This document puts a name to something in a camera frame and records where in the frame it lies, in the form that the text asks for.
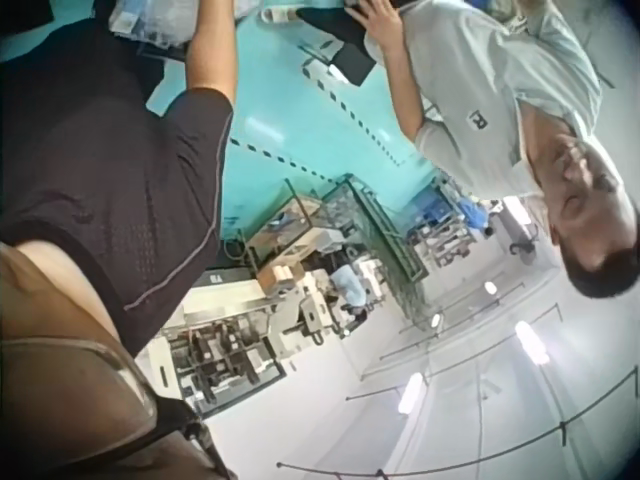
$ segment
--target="glasses frame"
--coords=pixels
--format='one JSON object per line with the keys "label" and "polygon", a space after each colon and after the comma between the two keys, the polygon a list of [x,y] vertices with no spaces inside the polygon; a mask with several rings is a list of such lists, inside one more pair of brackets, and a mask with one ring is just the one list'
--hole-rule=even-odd
{"label": "glasses frame", "polygon": [[146,395],[153,400],[155,404],[156,424],[146,434],[107,451],[92,455],[91,457],[42,472],[40,476],[60,476],[96,471],[100,467],[121,461],[153,445],[157,441],[174,432],[180,432],[187,441],[196,441],[196,443],[198,443],[202,451],[211,461],[213,471],[215,473],[225,480],[235,479],[235,476],[227,469],[222,457],[218,453],[218,450],[213,443],[211,432],[202,419],[198,417],[189,404],[184,400],[165,398],[158,395],[129,355],[118,355],[115,351],[105,345],[77,338],[29,337],[16,340],[5,340],[2,341],[1,344],[2,348],[29,344],[81,348],[94,352],[110,364],[113,363],[114,360],[120,361],[120,364],[126,366],[134,375],[136,381],[144,389]]}

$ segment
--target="person's arm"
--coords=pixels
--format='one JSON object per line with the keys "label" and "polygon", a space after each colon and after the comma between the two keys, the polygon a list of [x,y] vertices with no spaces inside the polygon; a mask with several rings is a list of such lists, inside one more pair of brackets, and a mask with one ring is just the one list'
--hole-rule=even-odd
{"label": "person's arm", "polygon": [[405,137],[415,143],[420,128],[428,120],[424,118],[420,90],[413,76],[409,52],[402,43],[396,48],[383,50],[382,55],[387,69],[391,103],[400,130]]}
{"label": "person's arm", "polygon": [[362,13],[352,8],[346,10],[380,46],[400,130],[415,142],[425,118],[420,90],[404,43],[402,19],[389,0],[362,0],[360,8]]}
{"label": "person's arm", "polygon": [[233,105],[238,83],[234,0],[200,0],[187,53],[187,89],[221,92]]}

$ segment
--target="plastic bag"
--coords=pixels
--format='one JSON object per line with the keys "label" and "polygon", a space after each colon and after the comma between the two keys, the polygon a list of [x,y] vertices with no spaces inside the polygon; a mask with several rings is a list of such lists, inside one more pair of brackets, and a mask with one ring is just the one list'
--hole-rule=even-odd
{"label": "plastic bag", "polygon": [[[236,0],[235,18],[246,16],[260,3]],[[109,26],[117,35],[160,48],[179,46],[193,38],[198,5],[199,0],[118,0]]]}

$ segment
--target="short black hair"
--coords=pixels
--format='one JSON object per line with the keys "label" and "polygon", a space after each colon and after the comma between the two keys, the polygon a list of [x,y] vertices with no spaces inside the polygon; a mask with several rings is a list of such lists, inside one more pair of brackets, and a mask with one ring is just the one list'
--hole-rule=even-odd
{"label": "short black hair", "polygon": [[640,212],[636,212],[636,243],[631,248],[609,255],[595,271],[586,270],[569,247],[559,241],[569,281],[589,298],[612,298],[629,290],[640,277]]}
{"label": "short black hair", "polygon": [[369,318],[369,313],[363,308],[362,311],[355,316],[357,322],[364,322],[367,318]]}

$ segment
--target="glasses lens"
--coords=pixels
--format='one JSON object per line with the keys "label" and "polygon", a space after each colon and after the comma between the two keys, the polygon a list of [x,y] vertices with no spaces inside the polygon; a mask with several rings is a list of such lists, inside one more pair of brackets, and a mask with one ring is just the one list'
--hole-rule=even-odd
{"label": "glasses lens", "polygon": [[2,345],[2,437],[26,466],[48,470],[130,442],[156,408],[124,361],[59,340]]}

